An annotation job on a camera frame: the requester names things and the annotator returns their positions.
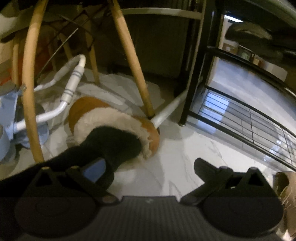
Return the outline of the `brown fur-lined slipper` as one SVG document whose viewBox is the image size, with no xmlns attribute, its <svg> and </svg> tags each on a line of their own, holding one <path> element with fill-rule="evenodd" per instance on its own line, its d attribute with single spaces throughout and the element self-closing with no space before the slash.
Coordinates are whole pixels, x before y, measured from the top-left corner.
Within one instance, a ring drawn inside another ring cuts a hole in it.
<svg viewBox="0 0 296 241">
<path fill-rule="evenodd" d="M 155 155 L 159 148 L 159 132 L 150 120 L 123 113 L 95 97 L 77 99 L 69 110 L 68 123 L 76 144 L 81 144 L 93 129 L 108 126 L 136 135 L 144 159 Z"/>
</svg>

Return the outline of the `tan suede lace-up shoe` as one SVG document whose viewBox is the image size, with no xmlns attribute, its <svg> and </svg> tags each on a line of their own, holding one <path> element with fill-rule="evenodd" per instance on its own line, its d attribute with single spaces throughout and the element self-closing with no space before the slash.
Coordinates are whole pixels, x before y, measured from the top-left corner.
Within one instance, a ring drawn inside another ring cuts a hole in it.
<svg viewBox="0 0 296 241">
<path fill-rule="evenodd" d="M 282 237 L 295 240 L 295 172 L 276 173 L 273 188 L 284 209 L 279 232 Z"/>
</svg>

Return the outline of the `black metal shoe rack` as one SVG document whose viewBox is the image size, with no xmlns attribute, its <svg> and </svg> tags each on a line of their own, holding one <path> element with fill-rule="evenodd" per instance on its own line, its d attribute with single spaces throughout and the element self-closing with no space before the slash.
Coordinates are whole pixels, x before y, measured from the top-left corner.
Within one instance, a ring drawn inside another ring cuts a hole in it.
<svg viewBox="0 0 296 241">
<path fill-rule="evenodd" d="M 180 118 L 280 170 L 295 170 L 295 7 L 203 1 Z"/>
</svg>

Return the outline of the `white metal pole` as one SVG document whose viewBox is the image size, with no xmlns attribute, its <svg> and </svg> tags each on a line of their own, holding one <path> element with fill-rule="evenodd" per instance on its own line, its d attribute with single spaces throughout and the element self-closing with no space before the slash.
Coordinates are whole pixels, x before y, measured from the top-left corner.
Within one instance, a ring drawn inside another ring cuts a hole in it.
<svg viewBox="0 0 296 241">
<path fill-rule="evenodd" d="M 176 110 L 176 108 L 185 101 L 187 94 L 188 90 L 186 89 L 151 119 L 155 128 L 159 128 L 159 126 Z"/>
</svg>

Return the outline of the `wooden leg chair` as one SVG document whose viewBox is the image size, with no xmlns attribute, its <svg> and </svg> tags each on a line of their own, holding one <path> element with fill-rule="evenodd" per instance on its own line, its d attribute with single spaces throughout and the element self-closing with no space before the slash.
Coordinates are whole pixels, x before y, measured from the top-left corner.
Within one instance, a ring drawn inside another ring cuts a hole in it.
<svg viewBox="0 0 296 241">
<path fill-rule="evenodd" d="M 37 131 L 37 117 L 35 112 L 35 95 L 34 95 L 34 73 L 35 58 L 38 43 L 39 32 L 43 21 L 44 13 L 48 2 L 38 1 L 34 8 L 32 18 L 29 24 L 28 34 L 25 41 L 23 67 L 22 67 L 22 101 L 24 107 L 25 121 L 23 124 L 27 128 L 30 148 L 34 161 L 41 163 L 44 161 L 43 152 L 39 142 Z M 127 60 L 135 78 L 140 97 L 144 104 L 145 114 L 148 118 L 154 117 L 154 109 L 151 103 L 147 84 L 128 30 L 125 18 L 117 1 L 109 1 L 112 17 L 117 29 L 121 44 L 124 48 Z"/>
</svg>

